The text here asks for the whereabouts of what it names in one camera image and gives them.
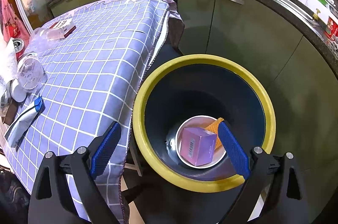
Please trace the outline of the purple gradient box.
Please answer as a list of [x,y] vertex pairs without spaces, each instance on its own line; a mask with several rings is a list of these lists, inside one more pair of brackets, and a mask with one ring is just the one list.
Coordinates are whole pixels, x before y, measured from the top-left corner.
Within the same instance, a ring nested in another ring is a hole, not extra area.
[[193,166],[209,164],[213,160],[216,134],[200,127],[186,127],[182,131],[180,156]]

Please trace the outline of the yellow rimmed trash bin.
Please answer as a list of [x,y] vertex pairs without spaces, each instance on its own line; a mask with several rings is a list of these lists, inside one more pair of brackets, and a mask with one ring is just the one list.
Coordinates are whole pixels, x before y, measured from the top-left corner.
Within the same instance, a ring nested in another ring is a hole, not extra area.
[[244,152],[271,152],[276,121],[263,85],[245,68],[214,55],[187,55],[156,64],[136,96],[132,123],[136,143],[152,169],[171,184],[198,193],[218,193],[243,184],[228,152],[194,166],[182,158],[182,131],[225,120]]

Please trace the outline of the red mug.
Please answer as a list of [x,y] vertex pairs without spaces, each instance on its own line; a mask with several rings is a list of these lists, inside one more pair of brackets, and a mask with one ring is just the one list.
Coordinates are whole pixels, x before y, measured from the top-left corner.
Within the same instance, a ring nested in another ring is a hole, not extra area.
[[328,18],[328,22],[325,28],[325,35],[330,41],[337,42],[338,25],[331,17]]

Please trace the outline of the purple checked tablecloth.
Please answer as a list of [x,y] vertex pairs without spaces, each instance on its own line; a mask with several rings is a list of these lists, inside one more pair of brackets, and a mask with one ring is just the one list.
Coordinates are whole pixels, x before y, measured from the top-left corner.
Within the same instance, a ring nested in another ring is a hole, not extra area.
[[17,147],[5,138],[1,147],[18,180],[31,191],[48,151],[71,154],[118,122],[121,138],[96,184],[117,220],[127,223],[121,178],[135,96],[146,70],[169,41],[170,23],[183,21],[174,0],[100,0],[60,15],[60,20],[68,18],[76,29],[43,52],[46,79],[19,106],[23,111],[41,96],[44,111]]

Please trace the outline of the crushed red cola can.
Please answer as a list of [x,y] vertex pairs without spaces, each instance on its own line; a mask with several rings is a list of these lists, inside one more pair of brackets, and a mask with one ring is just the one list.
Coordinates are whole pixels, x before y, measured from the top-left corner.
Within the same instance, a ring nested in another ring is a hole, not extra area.
[[19,61],[19,59],[21,58],[21,56],[23,55],[25,51],[25,43],[21,38],[14,38],[13,45],[14,45],[17,61]]

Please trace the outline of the pink apron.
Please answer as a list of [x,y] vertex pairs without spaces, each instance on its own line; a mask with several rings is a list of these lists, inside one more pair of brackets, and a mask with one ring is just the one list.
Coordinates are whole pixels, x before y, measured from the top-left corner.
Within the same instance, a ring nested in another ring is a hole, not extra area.
[[9,42],[11,38],[20,38],[23,40],[26,48],[29,45],[30,34],[24,23],[15,14],[13,7],[8,0],[1,0],[1,13],[4,41]]

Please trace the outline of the white yogurt cup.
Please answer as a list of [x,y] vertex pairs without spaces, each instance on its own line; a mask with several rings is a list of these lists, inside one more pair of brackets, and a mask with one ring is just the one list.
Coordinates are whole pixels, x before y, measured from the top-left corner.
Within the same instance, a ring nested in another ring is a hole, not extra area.
[[27,96],[27,91],[23,88],[17,79],[11,81],[10,84],[11,97],[18,103],[22,103]]

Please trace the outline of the white plastic bag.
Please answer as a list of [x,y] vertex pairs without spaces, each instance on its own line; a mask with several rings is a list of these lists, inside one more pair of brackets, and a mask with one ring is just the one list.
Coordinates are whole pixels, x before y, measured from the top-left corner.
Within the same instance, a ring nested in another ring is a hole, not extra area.
[[17,77],[17,58],[13,40],[5,42],[1,37],[1,56],[0,56],[0,76],[1,76],[1,93],[6,88],[8,82]]

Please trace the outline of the orange wafer snack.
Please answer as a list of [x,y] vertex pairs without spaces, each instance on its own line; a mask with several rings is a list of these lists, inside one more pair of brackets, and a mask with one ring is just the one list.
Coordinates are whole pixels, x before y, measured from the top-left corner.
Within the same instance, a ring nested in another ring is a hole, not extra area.
[[218,136],[218,127],[223,121],[224,119],[220,117],[205,128],[206,131],[214,133],[217,136],[215,150],[223,146]]

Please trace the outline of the red white carton box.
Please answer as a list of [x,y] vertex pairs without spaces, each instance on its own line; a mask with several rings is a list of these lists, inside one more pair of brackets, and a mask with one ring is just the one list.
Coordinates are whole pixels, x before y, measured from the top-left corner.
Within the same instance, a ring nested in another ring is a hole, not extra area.
[[76,25],[72,18],[68,18],[55,22],[50,29],[52,30],[52,36],[66,38],[76,29]]

